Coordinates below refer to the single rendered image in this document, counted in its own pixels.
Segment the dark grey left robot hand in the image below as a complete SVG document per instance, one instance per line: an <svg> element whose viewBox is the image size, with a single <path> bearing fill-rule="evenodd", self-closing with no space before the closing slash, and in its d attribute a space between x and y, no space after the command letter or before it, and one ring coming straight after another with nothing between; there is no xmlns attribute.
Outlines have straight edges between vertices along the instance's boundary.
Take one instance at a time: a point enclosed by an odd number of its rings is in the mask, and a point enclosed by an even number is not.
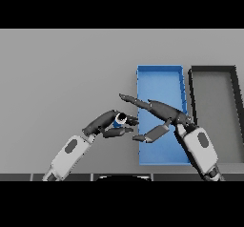
<svg viewBox="0 0 244 227"><path fill-rule="evenodd" d="M117 110L110 110L99 115L92 121L82 132L85 136L91 134L99 135L102 134L105 138L122 136L125 133L132 132L132 126L138 124L137 118L126 114L127 121L121 128L114 128L112 125L117 113L122 113Z"/></svg>

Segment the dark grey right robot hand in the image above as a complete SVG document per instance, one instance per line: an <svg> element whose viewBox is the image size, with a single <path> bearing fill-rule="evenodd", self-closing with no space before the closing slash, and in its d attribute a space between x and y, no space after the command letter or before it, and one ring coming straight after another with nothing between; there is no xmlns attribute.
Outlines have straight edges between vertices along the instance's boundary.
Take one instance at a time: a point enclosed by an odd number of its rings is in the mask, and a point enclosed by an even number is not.
<svg viewBox="0 0 244 227"><path fill-rule="evenodd" d="M150 99L148 102L144 102L138 98L126 94L120 94L119 96L125 102L130 102L140 109L145 109L155 117L164 121L163 125L157 125L145 134L134 135L132 139L135 141L154 143L155 140L170 130L170 125L174 125L175 127L182 125L187 132L191 132L197 128L188 115L170 105Z"/></svg>

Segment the blue pipe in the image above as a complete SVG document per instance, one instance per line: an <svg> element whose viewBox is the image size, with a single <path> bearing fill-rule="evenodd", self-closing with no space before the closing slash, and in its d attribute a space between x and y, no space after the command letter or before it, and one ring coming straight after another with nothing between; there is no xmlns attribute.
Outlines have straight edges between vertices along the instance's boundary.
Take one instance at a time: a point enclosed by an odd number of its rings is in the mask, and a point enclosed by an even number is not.
<svg viewBox="0 0 244 227"><path fill-rule="evenodd" d="M124 113L117 113L112 123L114 128L121 128L127 121L127 116Z"/></svg>

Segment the blue bin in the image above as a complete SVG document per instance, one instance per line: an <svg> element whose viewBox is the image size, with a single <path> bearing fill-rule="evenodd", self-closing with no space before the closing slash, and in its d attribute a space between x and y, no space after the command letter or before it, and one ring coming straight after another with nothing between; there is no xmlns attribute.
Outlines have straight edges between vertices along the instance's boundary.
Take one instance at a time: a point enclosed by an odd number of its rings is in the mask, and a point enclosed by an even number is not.
<svg viewBox="0 0 244 227"><path fill-rule="evenodd" d="M187 114L187 100L183 67L181 65L138 65L137 98L147 102L149 99L166 103ZM139 164L189 165L181 145L174 135L175 127L158 138L154 143L139 143Z"/></svg>

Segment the dark grey bin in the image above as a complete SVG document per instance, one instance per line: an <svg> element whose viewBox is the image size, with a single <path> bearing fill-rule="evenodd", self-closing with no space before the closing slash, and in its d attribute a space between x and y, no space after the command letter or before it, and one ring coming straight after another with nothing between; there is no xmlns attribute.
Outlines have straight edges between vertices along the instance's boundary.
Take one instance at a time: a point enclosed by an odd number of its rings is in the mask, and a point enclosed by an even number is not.
<svg viewBox="0 0 244 227"><path fill-rule="evenodd" d="M191 66L194 123L203 127L220 163L244 163L244 106L236 66Z"/></svg>

